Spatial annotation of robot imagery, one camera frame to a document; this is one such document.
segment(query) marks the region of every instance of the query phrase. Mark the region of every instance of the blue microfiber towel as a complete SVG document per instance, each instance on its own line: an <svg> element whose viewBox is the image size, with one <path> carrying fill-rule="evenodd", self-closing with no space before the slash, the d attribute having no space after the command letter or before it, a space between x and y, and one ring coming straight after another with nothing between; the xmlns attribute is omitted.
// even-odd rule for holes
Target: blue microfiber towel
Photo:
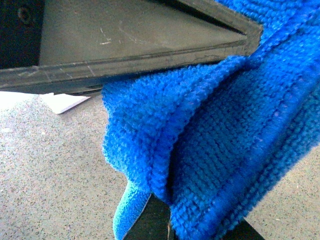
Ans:
<svg viewBox="0 0 320 240"><path fill-rule="evenodd" d="M320 142L320 0L217 2L263 24L251 56L103 87L103 153L128 179L117 240L150 193L179 239L219 240Z"/></svg>

